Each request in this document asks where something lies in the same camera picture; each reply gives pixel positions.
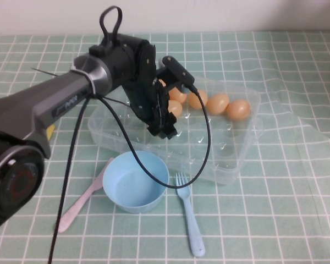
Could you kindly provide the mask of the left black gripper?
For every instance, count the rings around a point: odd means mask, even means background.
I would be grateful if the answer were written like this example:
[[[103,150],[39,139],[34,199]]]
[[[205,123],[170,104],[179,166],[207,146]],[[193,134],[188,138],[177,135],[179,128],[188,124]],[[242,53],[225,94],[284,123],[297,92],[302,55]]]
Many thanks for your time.
[[[135,49],[135,75],[122,87],[135,115],[148,125],[152,136],[161,139],[177,135],[176,116],[168,112],[169,96],[158,82],[155,63],[156,49],[148,41],[141,41]]]

